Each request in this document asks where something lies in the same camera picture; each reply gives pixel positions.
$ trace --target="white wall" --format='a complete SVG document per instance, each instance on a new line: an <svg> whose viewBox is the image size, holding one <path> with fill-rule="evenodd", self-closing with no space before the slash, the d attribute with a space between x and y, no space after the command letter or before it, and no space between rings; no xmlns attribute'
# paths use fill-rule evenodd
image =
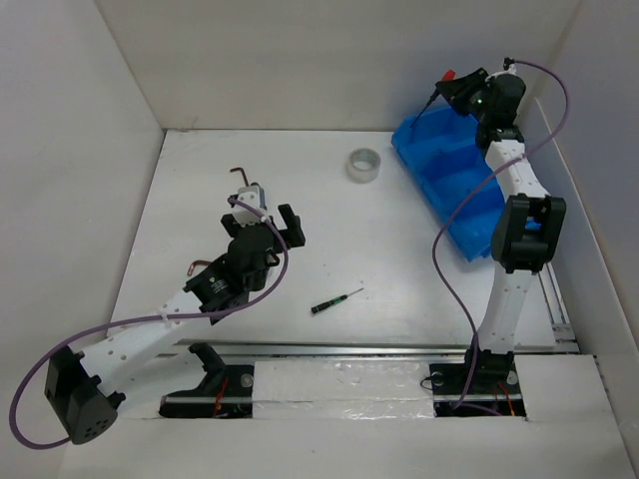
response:
<svg viewBox="0 0 639 479"><path fill-rule="evenodd" d="M558 250L560 260L575 259L565 265L559 278L564 293L570 292L567 306L580 344L598 355L635 468L639 467L637 25L638 0L584 0L553 65L569 85L573 104L558 145L601 246L622 311L607 297L605 282L593 281L592 274L587 274L596 258L574 256L575 251L585 250L580 238L572 238ZM547 83L539 104L549 123L556 125L563 110L560 90Z"/></svg>
<svg viewBox="0 0 639 479"><path fill-rule="evenodd" d="M0 477L54 477L62 450L10 438L19 378L72 332L106 321L162 131L85 0L0 1ZM64 431L27 390L36 441Z"/></svg>
<svg viewBox="0 0 639 479"><path fill-rule="evenodd" d="M545 61L577 0L97 3L165 128L394 130L448 68Z"/></svg>

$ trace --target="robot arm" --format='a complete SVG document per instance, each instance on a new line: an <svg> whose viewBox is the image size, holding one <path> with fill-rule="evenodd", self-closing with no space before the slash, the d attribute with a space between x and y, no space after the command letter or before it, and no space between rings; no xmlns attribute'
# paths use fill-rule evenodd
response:
<svg viewBox="0 0 639 479"><path fill-rule="evenodd" d="M262 216L268 214L264 190L258 184L239 189L235 198ZM287 225L286 230L278 231L286 248L305 245L300 217L289 205L279 206L279 211ZM162 306L161 317L232 309L246 304L250 292L265 287L269 269L280 264L278 254L284 246L268 225L247 213L232 206L223 216L222 224L233 238L228 251L187 281L184 289ZM215 394L220 390L232 366L225 366L207 344L189 348L201 361L204 379L202 372L180 374L187 369L195 372L194 360L180 356L154 359L179 340L198 337L219 320L159 320L131 326L78 353L68 346L58 351L49 361L45 396L71 441L83 444L101 435L119 412L142 400L150 387L164 395L193 387L200 380L197 391Z"/></svg>
<svg viewBox="0 0 639 479"><path fill-rule="evenodd" d="M440 375L438 384L433 383L435 394L444 382L447 393L465 394L462 390L469 376L470 393L490 391L505 381L513 363L514 334L526 293L555 253L566 205L548 194L525 159L524 139L514 124L525 91L510 59L505 59L504 71L493 75L479 69L436 83L434 95L441 95L458 115L471 115L477 121L475 144L486 164L499 171L496 178L505 208L491 238L495 277L477 330L476 367L471 366L472 346L459 368L431 365L431 375Z"/></svg>
<svg viewBox="0 0 639 479"><path fill-rule="evenodd" d="M485 160L496 171L524 153L518 140L491 142ZM497 181L506 207L492 237L495 277L477 338L480 350L508 354L514 351L526 293L554 255L565 204L550 197L525 158L498 174Z"/></svg>

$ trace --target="white plastic bracket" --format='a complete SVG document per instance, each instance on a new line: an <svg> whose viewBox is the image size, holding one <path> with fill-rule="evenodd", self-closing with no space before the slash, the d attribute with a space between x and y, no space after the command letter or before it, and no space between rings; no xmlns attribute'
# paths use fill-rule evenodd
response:
<svg viewBox="0 0 639 479"><path fill-rule="evenodd" d="M178 292L163 306L168 314L200 312L192 292ZM166 320L130 326L83 349L81 363L89 376L100 376L98 388L105 396L119 390L150 359L185 337L197 337L211 327L207 317Z"/></svg>
<svg viewBox="0 0 639 479"><path fill-rule="evenodd" d="M477 330L479 349L493 354L507 354L514 350L517 322L535 277L535 273L527 270L508 274L501 264L495 263L495 280L488 308Z"/></svg>
<svg viewBox="0 0 639 479"><path fill-rule="evenodd" d="M492 142L486 152L486 164L495 171L509 161L524 155L525 149L521 142L516 140ZM545 198L549 195L537 180L525 157L497 175L497 182L506 199L520 193L526 194L529 198Z"/></svg>

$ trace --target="small motor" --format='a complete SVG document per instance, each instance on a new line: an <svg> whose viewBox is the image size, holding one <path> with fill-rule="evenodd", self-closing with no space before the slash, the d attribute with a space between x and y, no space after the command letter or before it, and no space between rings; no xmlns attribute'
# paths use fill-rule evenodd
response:
<svg viewBox="0 0 639 479"><path fill-rule="evenodd" d="M262 188L260 184L251 183L247 187L241 187L238 190L238 200L260 211L264 214L264 216L268 215L266 195L264 188ZM233 218L236 222L242 227L252 225L260 221L253 213L245 210L244 208L232 206L231 213L233 214Z"/></svg>

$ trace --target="red component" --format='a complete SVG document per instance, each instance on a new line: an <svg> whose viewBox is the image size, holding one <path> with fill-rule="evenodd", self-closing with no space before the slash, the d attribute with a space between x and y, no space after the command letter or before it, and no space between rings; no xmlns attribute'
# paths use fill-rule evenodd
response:
<svg viewBox="0 0 639 479"><path fill-rule="evenodd" d="M454 80L454 79L455 79L455 72L453 70L448 70L446 73L443 74L443 77L441 77L442 82L449 82L450 80Z"/></svg>

